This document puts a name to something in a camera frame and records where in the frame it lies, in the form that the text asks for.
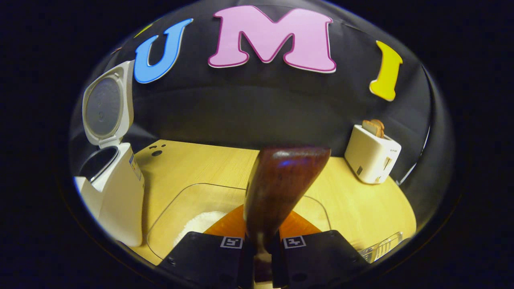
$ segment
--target open lid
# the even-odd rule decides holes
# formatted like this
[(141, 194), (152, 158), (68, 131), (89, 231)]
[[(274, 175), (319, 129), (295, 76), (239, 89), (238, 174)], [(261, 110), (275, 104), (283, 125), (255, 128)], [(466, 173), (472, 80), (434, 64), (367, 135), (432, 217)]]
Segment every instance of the open lid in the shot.
[(82, 123), (90, 143), (118, 145), (134, 120), (134, 60), (125, 61), (93, 81), (84, 91)]

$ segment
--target yellow letter i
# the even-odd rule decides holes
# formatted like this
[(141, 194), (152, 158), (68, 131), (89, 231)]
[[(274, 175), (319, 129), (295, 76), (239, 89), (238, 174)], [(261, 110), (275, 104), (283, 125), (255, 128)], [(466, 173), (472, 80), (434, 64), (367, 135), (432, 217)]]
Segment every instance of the yellow letter i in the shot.
[(382, 50), (382, 64), (377, 79), (370, 82), (370, 91), (387, 101), (393, 101), (396, 93), (394, 87), (398, 79), (400, 64), (403, 63), (400, 55), (384, 42), (377, 40), (377, 45)]

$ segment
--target label sticker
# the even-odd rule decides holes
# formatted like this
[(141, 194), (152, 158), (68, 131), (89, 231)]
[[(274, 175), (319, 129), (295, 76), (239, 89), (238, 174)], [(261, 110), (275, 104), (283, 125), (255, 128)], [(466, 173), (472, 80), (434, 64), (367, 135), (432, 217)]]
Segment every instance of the label sticker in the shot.
[(177, 61), (180, 52), (180, 44), (185, 27), (193, 22), (193, 19), (186, 19), (164, 31), (167, 35), (164, 53), (161, 60), (154, 65), (150, 65), (150, 49), (152, 44), (159, 37), (154, 35), (145, 42), (141, 43), (136, 49), (136, 59), (134, 60), (134, 78), (139, 83), (150, 83), (165, 75)]
[(291, 238), (284, 238), (284, 247), (286, 249), (305, 247), (305, 240), (302, 236), (296, 236)]
[(223, 237), (221, 248), (241, 249), (243, 248), (243, 239), (237, 237)]
[(248, 62), (249, 54), (241, 50), (244, 36), (264, 63), (270, 63), (284, 43), (293, 38), (291, 51), (284, 62), (292, 67), (318, 73), (334, 73), (336, 62), (330, 58), (328, 25), (332, 18), (305, 9), (292, 9), (277, 22), (252, 5), (220, 10), (218, 45), (208, 64), (214, 68), (233, 67)]
[(377, 40), (376, 43), (382, 51), (382, 64), (380, 65), (377, 79), (370, 82), (370, 91), (372, 94), (387, 101), (393, 101), (396, 96), (394, 87), (398, 80), (398, 72), (403, 59), (384, 42)]
[(136, 34), (136, 36), (134, 36), (134, 38), (138, 37), (141, 33), (143, 33), (145, 30), (150, 28), (152, 25), (154, 25), (154, 24), (151, 23), (151, 24), (147, 25), (146, 27), (144, 27), (143, 30), (141, 30), (138, 34)]
[(130, 157), (130, 160), (128, 162), (131, 164), (132, 170), (136, 174), (136, 177), (139, 180), (141, 180), (141, 170), (139, 169), (139, 166), (137, 165), (136, 159), (134, 158), (134, 154), (132, 154), (132, 156)]

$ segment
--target transparent bin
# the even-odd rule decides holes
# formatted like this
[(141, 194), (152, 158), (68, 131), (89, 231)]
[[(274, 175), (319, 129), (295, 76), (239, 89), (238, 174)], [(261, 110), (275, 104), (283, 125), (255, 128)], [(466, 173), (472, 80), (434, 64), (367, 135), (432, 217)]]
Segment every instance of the transparent bin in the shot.
[[(148, 247), (160, 259), (165, 258), (187, 222), (204, 212), (229, 213), (244, 203), (245, 192), (213, 184), (194, 184), (182, 189), (150, 228), (146, 235)], [(321, 231), (331, 230), (325, 208), (314, 198), (303, 196), (293, 211)]]

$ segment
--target rice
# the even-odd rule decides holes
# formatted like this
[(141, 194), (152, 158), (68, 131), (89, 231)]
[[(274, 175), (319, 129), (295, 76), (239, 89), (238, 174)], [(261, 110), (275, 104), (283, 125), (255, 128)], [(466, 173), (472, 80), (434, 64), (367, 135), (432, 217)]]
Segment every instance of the rice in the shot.
[(186, 223), (184, 230), (178, 234), (177, 238), (173, 242), (173, 247), (175, 247), (188, 232), (203, 233), (212, 225), (214, 225), (214, 223), (216, 223), (219, 219), (223, 218), (226, 214), (227, 213), (220, 211), (212, 211), (201, 213), (192, 218)]

